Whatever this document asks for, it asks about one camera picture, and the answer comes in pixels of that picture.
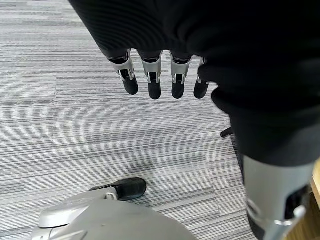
black sleeve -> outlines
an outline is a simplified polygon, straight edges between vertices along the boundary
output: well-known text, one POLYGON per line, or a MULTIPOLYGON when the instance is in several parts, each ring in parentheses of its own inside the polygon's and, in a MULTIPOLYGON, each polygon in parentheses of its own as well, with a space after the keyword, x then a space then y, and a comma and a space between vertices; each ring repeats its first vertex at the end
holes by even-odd
POLYGON ((211 97, 230 115, 239 150, 278 166, 314 162, 320 157, 320 2, 242 1, 238 13, 221 5, 227 16, 210 24, 212 41, 197 38, 208 58, 198 74, 218 84, 211 97))

black fabric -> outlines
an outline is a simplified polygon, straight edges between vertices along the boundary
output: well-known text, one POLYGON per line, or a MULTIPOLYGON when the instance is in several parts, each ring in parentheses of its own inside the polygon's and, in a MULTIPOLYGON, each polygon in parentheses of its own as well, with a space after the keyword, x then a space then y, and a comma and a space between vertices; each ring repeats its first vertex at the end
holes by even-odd
POLYGON ((102 50, 206 57, 239 150, 293 166, 320 156, 320 1, 70 0, 102 50))
POLYGON ((256 222, 250 217, 250 215, 248 213, 247 213, 247 217, 248 217, 248 222, 249 222, 250 228, 251 228, 252 232, 254 233, 255 237, 258 240, 263 240, 266 232, 256 224, 256 222))

robotic hand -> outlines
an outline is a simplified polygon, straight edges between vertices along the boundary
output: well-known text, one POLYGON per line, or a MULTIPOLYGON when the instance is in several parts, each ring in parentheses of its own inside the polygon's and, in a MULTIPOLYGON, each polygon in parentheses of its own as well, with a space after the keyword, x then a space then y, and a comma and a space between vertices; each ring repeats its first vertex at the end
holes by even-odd
POLYGON ((259 240, 280 240, 306 212, 320 156, 319 2, 69 1, 131 95, 139 89, 131 48, 154 100, 162 50, 171 51, 177 99, 191 56, 202 57, 194 95, 218 84, 211 98, 229 114, 243 155, 251 229, 259 240))

striped carpet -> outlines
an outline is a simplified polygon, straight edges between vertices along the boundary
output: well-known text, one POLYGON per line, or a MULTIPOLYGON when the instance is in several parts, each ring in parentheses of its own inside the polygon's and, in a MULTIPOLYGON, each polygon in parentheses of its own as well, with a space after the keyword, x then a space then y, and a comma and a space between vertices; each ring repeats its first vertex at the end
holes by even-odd
MULTIPOLYGON (((181 222, 199 240, 250 240, 245 193, 229 126, 210 94, 151 100, 131 53, 139 92, 126 94, 65 0, 0 1, 0 240, 27 240, 39 213, 91 187, 142 177, 135 202, 181 222)), ((209 86, 209 92, 215 88, 209 86)))

